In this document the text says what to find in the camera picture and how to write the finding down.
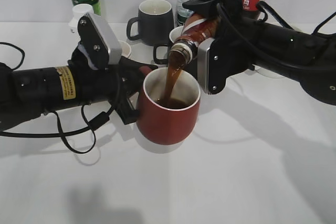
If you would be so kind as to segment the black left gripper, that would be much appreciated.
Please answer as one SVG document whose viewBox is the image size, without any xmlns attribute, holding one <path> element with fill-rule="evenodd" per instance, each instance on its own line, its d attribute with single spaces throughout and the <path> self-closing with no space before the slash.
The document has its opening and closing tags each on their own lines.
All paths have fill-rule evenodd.
<svg viewBox="0 0 336 224">
<path fill-rule="evenodd" d="M 105 118 L 108 119 L 116 111 L 124 124 L 136 122 L 140 112 L 134 108 L 130 98 L 140 91 L 143 76 L 146 77 L 158 69 L 158 66 L 122 56 L 117 65 L 111 65 L 104 70 L 93 70 L 78 45 L 68 60 L 76 84 L 76 98 L 82 105 L 107 101 L 110 108 L 104 113 Z"/>
</svg>

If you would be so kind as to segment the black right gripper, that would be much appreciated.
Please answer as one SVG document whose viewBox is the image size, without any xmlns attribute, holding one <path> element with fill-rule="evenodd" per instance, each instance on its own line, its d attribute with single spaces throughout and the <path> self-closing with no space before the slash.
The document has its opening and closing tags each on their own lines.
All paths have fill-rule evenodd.
<svg viewBox="0 0 336 224">
<path fill-rule="evenodd" d="M 211 54 L 217 55 L 219 62 L 211 67 L 219 70 L 215 76 L 227 78 L 244 72 L 251 66 L 251 60 L 244 51 L 243 41 L 234 33 L 233 26 L 241 21 L 242 0 L 189 0 L 182 6 L 204 18 L 219 16 L 215 41 L 211 45 Z"/>
</svg>

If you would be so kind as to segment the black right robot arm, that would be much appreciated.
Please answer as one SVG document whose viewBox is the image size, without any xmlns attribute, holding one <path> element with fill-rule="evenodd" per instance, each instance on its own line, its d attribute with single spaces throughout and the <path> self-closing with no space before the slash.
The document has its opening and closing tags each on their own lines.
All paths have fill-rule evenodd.
<svg viewBox="0 0 336 224">
<path fill-rule="evenodd" d="M 253 19 L 242 0 L 192 0 L 184 8 L 206 18 L 218 18 L 214 36 L 198 48 L 197 80 L 207 94 L 220 93 L 228 77 L 252 69 L 267 69 L 300 83 L 311 97 L 335 105 L 335 34 L 294 30 L 261 1 L 265 16 L 278 25 Z"/>
</svg>

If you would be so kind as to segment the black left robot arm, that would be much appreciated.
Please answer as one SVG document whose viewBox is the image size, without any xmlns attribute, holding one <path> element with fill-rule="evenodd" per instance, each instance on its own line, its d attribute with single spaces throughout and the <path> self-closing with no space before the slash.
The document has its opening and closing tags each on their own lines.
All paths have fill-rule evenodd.
<svg viewBox="0 0 336 224">
<path fill-rule="evenodd" d="M 107 123 L 116 110 L 126 123 L 139 116 L 128 98 L 141 89 L 142 67 L 157 66 L 121 56 L 115 64 L 95 70 L 91 59 L 101 59 L 97 51 L 89 55 L 80 42 L 66 66 L 14 70 L 1 64 L 1 133 L 43 114 L 107 101 L 111 107 L 88 122 L 82 131 L 96 130 Z"/>
</svg>

